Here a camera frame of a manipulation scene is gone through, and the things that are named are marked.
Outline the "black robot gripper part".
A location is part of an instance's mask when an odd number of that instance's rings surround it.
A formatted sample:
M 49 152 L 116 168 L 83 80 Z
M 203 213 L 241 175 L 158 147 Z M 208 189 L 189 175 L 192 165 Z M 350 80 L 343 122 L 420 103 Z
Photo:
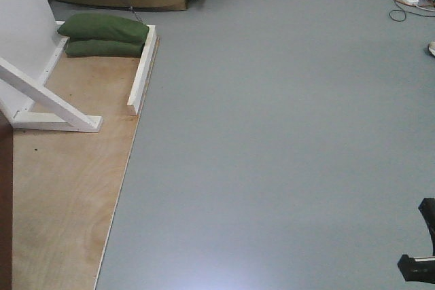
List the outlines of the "black robot gripper part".
M 424 198 L 418 206 L 432 241 L 432 254 L 435 252 L 434 242 L 434 198 Z

